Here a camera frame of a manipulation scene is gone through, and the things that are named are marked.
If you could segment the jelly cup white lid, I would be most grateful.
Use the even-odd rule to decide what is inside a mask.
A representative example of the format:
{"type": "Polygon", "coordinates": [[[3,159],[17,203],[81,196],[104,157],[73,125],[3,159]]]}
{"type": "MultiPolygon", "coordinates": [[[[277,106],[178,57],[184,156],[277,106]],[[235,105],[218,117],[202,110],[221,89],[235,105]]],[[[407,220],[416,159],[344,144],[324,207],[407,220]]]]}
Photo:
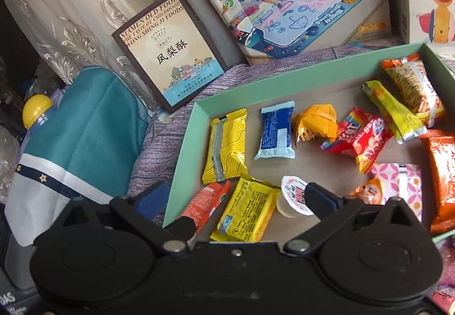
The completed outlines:
{"type": "Polygon", "coordinates": [[[281,181],[281,194],[277,199],[279,213],[287,218],[297,216],[313,216],[314,213],[305,202],[305,188],[307,182],[297,176],[283,176],[281,181]]]}

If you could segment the red orange long packet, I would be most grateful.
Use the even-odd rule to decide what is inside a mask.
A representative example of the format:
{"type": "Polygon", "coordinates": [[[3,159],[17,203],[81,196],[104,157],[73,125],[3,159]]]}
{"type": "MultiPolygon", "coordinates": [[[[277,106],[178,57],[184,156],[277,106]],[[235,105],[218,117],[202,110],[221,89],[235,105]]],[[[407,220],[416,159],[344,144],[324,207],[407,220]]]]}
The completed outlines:
{"type": "Polygon", "coordinates": [[[194,195],[181,216],[191,218],[194,221],[195,233],[198,233],[208,222],[230,189],[231,182],[227,180],[224,183],[208,184],[194,195]]]}

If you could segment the blue wafer snack packet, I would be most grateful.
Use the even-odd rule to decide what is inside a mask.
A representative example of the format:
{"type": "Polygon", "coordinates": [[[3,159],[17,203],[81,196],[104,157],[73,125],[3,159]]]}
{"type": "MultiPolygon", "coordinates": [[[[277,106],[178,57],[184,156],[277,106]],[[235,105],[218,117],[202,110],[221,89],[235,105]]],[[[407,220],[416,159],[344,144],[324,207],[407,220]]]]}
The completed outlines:
{"type": "Polygon", "coordinates": [[[262,134],[255,160],[270,158],[295,158],[291,145],[291,115],[293,100],[261,109],[262,134]]]}

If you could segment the rainbow Skittles packet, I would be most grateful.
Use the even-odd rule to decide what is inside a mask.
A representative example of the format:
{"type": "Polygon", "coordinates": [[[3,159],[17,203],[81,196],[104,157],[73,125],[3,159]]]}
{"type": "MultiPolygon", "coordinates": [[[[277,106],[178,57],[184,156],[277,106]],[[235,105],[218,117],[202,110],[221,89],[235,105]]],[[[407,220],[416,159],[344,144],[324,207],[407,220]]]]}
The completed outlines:
{"type": "Polygon", "coordinates": [[[354,157],[358,171],[367,174],[392,137],[383,118],[353,107],[339,124],[338,137],[325,140],[320,148],[328,153],[354,157]]]}

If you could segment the yellow orange packet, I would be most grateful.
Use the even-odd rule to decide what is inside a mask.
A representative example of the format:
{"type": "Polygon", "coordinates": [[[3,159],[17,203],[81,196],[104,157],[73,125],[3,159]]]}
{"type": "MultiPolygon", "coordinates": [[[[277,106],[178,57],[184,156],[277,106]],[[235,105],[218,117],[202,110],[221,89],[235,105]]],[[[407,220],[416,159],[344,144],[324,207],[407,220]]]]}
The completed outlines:
{"type": "Polygon", "coordinates": [[[295,144],[317,138],[336,139],[339,126],[336,111],[331,104],[314,104],[291,117],[295,144]]]}

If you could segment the pink patterned white packet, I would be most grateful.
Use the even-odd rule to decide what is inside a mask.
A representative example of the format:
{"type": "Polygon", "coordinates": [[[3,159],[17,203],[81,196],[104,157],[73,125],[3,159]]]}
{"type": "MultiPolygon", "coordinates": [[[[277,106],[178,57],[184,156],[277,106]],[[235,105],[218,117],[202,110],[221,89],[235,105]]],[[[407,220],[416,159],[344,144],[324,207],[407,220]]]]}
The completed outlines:
{"type": "Polygon", "coordinates": [[[397,196],[403,199],[417,219],[423,217],[422,172],[415,164],[376,163],[370,170],[382,187],[382,204],[397,196]]]}

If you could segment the yellow wavy snack bar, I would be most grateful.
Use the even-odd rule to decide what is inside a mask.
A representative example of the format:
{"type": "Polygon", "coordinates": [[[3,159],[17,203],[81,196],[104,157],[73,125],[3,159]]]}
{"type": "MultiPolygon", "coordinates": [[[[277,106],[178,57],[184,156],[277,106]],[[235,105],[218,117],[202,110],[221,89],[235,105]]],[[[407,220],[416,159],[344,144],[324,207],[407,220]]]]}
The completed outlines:
{"type": "Polygon", "coordinates": [[[245,162],[247,116],[248,111],[242,108],[210,121],[207,160],[201,177],[204,185],[248,173],[245,162]]]}

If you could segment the yellow green candy bar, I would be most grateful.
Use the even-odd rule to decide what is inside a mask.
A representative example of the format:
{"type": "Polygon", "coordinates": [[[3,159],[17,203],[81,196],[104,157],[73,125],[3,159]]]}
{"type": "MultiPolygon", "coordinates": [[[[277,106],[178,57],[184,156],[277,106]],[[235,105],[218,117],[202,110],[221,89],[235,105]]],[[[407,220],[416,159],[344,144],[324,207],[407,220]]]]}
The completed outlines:
{"type": "Polygon", "coordinates": [[[397,100],[381,81],[366,81],[361,90],[378,108],[398,144],[419,138],[427,132],[423,122],[397,100]]]}

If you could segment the orange foil snack packet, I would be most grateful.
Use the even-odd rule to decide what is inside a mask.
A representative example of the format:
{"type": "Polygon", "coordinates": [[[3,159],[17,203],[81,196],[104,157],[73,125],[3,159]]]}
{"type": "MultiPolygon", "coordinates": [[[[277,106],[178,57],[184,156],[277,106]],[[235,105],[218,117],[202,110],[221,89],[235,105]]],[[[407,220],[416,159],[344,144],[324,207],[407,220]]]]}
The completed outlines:
{"type": "Polygon", "coordinates": [[[454,228],[454,132],[430,129],[419,137],[427,149],[436,203],[432,234],[454,228]]]}

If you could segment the orange striped cracker packet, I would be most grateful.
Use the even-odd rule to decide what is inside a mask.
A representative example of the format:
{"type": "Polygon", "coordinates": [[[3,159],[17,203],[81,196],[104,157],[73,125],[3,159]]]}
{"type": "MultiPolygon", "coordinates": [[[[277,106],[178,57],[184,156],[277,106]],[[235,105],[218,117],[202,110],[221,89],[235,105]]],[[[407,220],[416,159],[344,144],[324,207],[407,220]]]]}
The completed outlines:
{"type": "Polygon", "coordinates": [[[419,53],[400,59],[382,61],[382,69],[389,75],[403,98],[405,106],[427,128],[433,128],[446,110],[433,88],[419,53]]]}

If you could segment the yellow snack packet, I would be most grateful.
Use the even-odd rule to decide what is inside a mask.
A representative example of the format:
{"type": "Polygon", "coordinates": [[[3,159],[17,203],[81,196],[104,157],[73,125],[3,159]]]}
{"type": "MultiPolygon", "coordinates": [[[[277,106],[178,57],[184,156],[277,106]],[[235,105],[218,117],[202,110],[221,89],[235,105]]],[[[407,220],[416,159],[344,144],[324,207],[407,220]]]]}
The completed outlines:
{"type": "Polygon", "coordinates": [[[274,184],[242,174],[210,239],[215,242],[259,242],[272,218],[280,192],[274,184]]]}

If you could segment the pink translucent candy bag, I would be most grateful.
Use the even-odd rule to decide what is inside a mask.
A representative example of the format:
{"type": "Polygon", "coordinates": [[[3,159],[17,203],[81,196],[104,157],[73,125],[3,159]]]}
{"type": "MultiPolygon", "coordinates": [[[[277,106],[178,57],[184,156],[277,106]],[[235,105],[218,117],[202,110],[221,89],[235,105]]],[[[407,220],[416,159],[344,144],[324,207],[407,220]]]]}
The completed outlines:
{"type": "Polygon", "coordinates": [[[454,230],[433,238],[443,261],[443,272],[431,300],[446,314],[454,314],[454,230]]]}

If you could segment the purple striped tablecloth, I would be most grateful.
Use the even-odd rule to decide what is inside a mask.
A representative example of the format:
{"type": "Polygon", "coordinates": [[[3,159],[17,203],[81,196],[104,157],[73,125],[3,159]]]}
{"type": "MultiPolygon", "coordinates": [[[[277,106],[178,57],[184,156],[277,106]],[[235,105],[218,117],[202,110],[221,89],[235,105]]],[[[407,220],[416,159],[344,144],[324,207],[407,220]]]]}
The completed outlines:
{"type": "Polygon", "coordinates": [[[341,59],[366,55],[375,50],[376,47],[372,45],[352,43],[351,45],[320,49],[257,65],[239,64],[233,66],[223,76],[213,81],[183,109],[176,111],[171,116],[169,123],[154,119],[153,123],[149,125],[142,150],[133,167],[128,194],[137,196],[161,181],[172,183],[178,155],[195,102],[238,86],[323,63],[332,64],[332,76],[339,82],[343,78],[341,59]]]}

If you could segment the teal and white cushion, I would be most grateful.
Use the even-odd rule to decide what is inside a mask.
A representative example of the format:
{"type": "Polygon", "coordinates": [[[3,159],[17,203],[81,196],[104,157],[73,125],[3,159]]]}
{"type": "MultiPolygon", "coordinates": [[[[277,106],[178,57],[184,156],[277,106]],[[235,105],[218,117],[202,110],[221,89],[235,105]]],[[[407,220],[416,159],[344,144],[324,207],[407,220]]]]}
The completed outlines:
{"type": "Polygon", "coordinates": [[[126,194],[150,121],[114,72],[84,69],[16,167],[5,217],[18,245],[32,245],[73,198],[106,204],[126,194]]]}

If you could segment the mint green cardboard box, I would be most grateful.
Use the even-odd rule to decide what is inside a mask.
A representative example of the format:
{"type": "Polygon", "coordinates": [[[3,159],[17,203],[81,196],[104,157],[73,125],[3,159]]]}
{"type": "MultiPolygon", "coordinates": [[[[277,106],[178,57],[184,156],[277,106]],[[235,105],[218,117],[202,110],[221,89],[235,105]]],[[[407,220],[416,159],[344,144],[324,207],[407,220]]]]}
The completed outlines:
{"type": "Polygon", "coordinates": [[[306,182],[319,183],[340,196],[351,192],[368,180],[368,176],[358,172],[353,157],[321,150],[321,139],[295,144],[294,159],[255,159],[262,133],[260,111],[266,106],[292,100],[296,113],[313,104],[331,104],[339,121],[346,118],[352,107],[378,115],[378,109],[362,93],[362,84],[377,79],[398,97],[399,93],[382,70],[381,63],[414,52],[421,55],[427,75],[448,112],[443,129],[454,129],[454,72],[426,45],[402,45],[364,52],[240,86],[194,104],[173,176],[164,223],[169,225],[175,221],[202,187],[210,121],[241,108],[248,111],[245,159],[250,176],[275,185],[280,185],[283,176],[298,176],[306,182]]]}

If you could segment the yellow cap bottle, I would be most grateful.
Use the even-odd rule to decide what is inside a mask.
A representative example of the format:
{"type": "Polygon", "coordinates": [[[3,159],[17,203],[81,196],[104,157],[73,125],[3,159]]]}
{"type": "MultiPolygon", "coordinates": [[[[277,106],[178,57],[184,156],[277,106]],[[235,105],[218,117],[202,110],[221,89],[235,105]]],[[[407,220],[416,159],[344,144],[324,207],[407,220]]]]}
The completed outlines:
{"type": "Polygon", "coordinates": [[[25,129],[30,130],[38,118],[53,106],[52,100],[43,94],[31,96],[22,110],[22,120],[25,129]]]}

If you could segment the brown pineapple cake box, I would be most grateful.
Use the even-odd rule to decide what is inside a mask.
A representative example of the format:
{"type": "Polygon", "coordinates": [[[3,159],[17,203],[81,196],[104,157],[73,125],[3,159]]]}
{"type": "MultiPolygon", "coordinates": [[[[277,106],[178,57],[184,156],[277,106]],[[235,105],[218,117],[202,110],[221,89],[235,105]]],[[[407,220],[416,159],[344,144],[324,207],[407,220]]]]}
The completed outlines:
{"type": "Polygon", "coordinates": [[[228,70],[186,0],[157,0],[112,37],[168,113],[187,105],[228,70]]]}

